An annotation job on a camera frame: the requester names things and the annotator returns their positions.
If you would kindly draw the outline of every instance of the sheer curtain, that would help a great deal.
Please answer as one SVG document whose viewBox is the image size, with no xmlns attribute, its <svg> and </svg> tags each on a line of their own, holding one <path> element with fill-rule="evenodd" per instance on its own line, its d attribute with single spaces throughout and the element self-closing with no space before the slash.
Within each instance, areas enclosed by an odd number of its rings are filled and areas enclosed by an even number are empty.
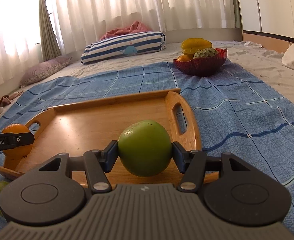
<svg viewBox="0 0 294 240">
<path fill-rule="evenodd" d="M 52 0 L 63 54 L 83 50 L 113 28 L 142 21 L 153 30 L 234 28 L 232 0 Z"/>
<path fill-rule="evenodd" d="M 38 3 L 0 0 L 0 85 L 39 61 Z"/>
</svg>

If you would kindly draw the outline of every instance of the beige curtain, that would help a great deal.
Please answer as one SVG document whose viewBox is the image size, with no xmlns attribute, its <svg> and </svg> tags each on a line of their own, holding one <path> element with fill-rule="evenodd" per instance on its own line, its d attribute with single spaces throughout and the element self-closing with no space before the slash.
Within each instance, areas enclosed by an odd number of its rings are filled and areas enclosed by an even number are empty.
<svg viewBox="0 0 294 240">
<path fill-rule="evenodd" d="M 234 28 L 233 0 L 52 0 L 63 54 L 84 51 L 107 31 L 141 21 L 155 31 Z"/>
<path fill-rule="evenodd" d="M 232 0 L 232 1 L 234 3 L 234 11 L 235 11 L 235 28 L 241 28 L 239 0 Z"/>
<path fill-rule="evenodd" d="M 0 85 L 16 89 L 10 79 L 39 63 L 39 0 L 0 0 Z"/>
<path fill-rule="evenodd" d="M 47 61 L 61 55 L 57 40 L 50 23 L 45 0 L 39 0 L 40 44 L 43 60 Z"/>
</svg>

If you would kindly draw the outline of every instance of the striped pillow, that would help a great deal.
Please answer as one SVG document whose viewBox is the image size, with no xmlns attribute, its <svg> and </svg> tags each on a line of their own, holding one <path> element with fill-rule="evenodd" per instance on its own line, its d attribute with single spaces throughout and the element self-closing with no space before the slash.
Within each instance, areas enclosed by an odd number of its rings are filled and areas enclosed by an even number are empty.
<svg viewBox="0 0 294 240">
<path fill-rule="evenodd" d="M 82 63 L 88 63 L 161 51 L 166 48 L 165 40 L 162 32 L 141 32 L 112 37 L 88 45 L 80 59 Z"/>
</svg>

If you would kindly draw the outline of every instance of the orange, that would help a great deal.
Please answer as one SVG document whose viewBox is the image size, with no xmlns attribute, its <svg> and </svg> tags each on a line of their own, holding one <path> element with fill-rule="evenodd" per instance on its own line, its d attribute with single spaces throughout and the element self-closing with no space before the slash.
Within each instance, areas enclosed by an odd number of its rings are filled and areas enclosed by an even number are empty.
<svg viewBox="0 0 294 240">
<path fill-rule="evenodd" d="M 26 126 L 19 123 L 13 123 L 5 127 L 1 133 L 25 133 L 25 132 L 30 132 Z M 3 153 L 10 160 L 18 161 L 21 158 L 27 156 L 31 152 L 31 149 L 32 149 L 32 144 L 19 146 L 14 149 L 3 150 Z"/>
<path fill-rule="evenodd" d="M 177 58 L 177 61 L 182 61 L 182 62 L 186 62 L 186 61 L 190 61 L 193 59 L 193 55 L 181 55 Z"/>
</svg>

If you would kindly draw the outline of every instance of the red glass bowl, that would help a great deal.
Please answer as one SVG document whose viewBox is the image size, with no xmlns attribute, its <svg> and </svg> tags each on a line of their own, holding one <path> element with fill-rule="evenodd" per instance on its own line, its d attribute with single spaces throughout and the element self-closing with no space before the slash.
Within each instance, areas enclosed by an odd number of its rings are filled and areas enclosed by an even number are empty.
<svg viewBox="0 0 294 240">
<path fill-rule="evenodd" d="M 185 74 L 199 77 L 213 75 L 226 61 L 227 49 L 215 49 L 218 53 L 212 57 L 194 58 L 189 61 L 173 60 L 174 65 Z"/>
</svg>

